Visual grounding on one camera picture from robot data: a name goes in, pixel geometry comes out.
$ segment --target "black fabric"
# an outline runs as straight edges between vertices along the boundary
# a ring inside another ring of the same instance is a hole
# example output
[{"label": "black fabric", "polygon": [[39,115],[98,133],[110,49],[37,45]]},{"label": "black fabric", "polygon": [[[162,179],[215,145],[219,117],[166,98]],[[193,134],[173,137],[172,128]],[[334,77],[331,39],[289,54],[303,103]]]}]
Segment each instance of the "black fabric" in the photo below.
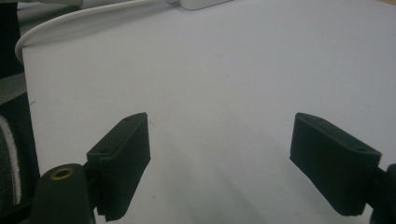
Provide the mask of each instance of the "black fabric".
[{"label": "black fabric", "polygon": [[9,159],[6,138],[3,130],[0,129],[0,214],[2,211],[8,211],[13,207],[13,183],[12,168]]},{"label": "black fabric", "polygon": [[27,93],[1,105],[0,114],[7,119],[18,149],[23,203],[34,196],[39,178]]},{"label": "black fabric", "polygon": [[23,72],[14,52],[21,36],[17,6],[18,3],[0,4],[0,78]]},{"label": "black fabric", "polygon": [[[17,15],[18,3],[0,4],[0,79],[23,72],[23,65],[15,56],[14,48],[20,38],[20,26]],[[17,157],[21,177],[21,203],[14,206],[9,151],[4,134],[0,133],[0,217],[3,214],[18,214],[24,204],[32,201],[35,186],[39,178],[35,140],[27,94],[23,94],[3,105],[0,115],[9,124],[17,147]]]}]

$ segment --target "white cable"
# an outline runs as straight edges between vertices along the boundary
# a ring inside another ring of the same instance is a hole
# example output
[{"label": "white cable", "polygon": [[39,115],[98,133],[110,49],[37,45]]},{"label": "white cable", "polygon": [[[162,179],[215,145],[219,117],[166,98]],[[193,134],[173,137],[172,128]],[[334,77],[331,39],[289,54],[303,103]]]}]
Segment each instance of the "white cable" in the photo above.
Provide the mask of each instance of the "white cable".
[{"label": "white cable", "polygon": [[102,6],[102,7],[93,7],[93,8],[88,8],[85,10],[77,11],[77,12],[72,12],[72,13],[57,17],[55,19],[52,19],[50,21],[46,21],[44,23],[37,25],[35,28],[31,29],[30,31],[26,32],[26,34],[24,34],[20,38],[20,40],[18,40],[17,45],[15,46],[15,55],[17,56],[18,61],[20,61],[20,63],[23,63],[22,49],[25,46],[26,42],[36,33],[48,30],[49,28],[51,28],[55,25],[59,25],[66,21],[71,21],[71,20],[74,20],[74,19],[77,19],[80,17],[89,16],[89,15],[96,14],[96,13],[107,12],[107,11],[112,11],[112,10],[117,10],[117,9],[127,8],[127,7],[137,7],[137,6],[142,6],[142,5],[146,5],[146,4],[150,4],[150,3],[155,3],[158,1],[159,0],[134,0],[132,2],[123,2],[123,3],[108,5],[108,6]]}]

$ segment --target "white surface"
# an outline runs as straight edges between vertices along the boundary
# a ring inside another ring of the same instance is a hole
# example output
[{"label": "white surface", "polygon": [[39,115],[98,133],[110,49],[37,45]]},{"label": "white surface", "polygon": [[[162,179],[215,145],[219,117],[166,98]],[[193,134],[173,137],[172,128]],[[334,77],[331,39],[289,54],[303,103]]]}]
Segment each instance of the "white surface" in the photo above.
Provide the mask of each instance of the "white surface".
[{"label": "white surface", "polygon": [[332,210],[290,141],[305,112],[396,162],[395,19],[372,0],[234,0],[56,27],[23,52],[41,172],[145,111],[152,161],[115,223],[368,223]]}]

